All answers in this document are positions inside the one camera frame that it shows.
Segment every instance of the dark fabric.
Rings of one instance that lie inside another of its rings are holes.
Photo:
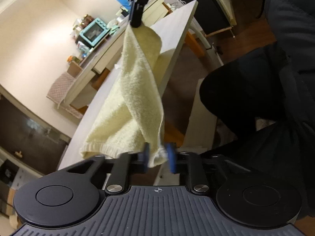
[[[237,134],[239,140],[202,156],[223,154],[291,183],[302,196],[300,216],[303,217],[312,213],[308,209],[301,171],[300,140],[286,118],[283,89],[273,67],[281,57],[277,47],[274,43],[251,51],[204,79],[200,86],[202,103]],[[255,117],[277,122],[256,132]]]
[[[303,196],[302,214],[314,215],[315,0],[266,4],[277,43],[211,73],[200,96],[240,137],[215,151],[291,182]],[[277,123],[254,132],[255,116]]]
[[[266,54],[275,46],[253,50],[218,68],[200,86],[202,103],[239,138],[256,131],[255,117],[284,117],[281,83]]]
[[[288,57],[279,77],[287,118],[301,138],[308,205],[315,209],[315,0],[266,0],[266,18]]]

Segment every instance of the yellow towel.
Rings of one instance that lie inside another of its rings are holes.
[[[162,42],[141,25],[125,32],[122,71],[98,114],[81,149],[83,158],[105,154],[117,158],[142,151],[150,144],[149,166],[166,161],[163,147],[164,111],[152,69]]]

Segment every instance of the table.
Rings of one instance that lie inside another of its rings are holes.
[[[155,67],[154,74],[158,85],[158,90],[162,96],[166,85],[170,79],[175,62],[185,40],[186,33],[190,26],[198,2],[196,0],[177,9],[168,16],[160,19],[151,28],[160,36],[162,48],[160,52],[159,67]],[[111,87],[115,83],[120,69],[113,69],[105,79],[103,85],[98,90],[92,100],[88,110],[83,116],[67,150],[61,158],[59,169],[68,167],[82,160],[79,149],[83,145],[92,125],[107,98]]]
[[[155,22],[163,18],[168,10],[163,6],[164,0],[153,0],[145,6],[142,21],[146,26],[152,26]],[[128,24],[128,17],[119,23],[120,29],[111,37],[104,37],[92,53],[81,63],[83,70],[75,78],[74,82],[68,89],[63,98],[61,105],[67,107],[73,105],[76,99],[76,104],[89,104],[89,101],[94,97],[95,91],[89,85],[89,82],[95,77],[96,74],[102,74],[104,69],[112,70],[114,64],[120,58],[122,52],[122,44],[124,39],[124,32]]]

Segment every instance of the person's leg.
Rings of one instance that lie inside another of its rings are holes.
[[[216,69],[200,87],[204,106],[239,138],[256,131],[255,117],[284,116],[282,87],[264,51],[258,48]]]

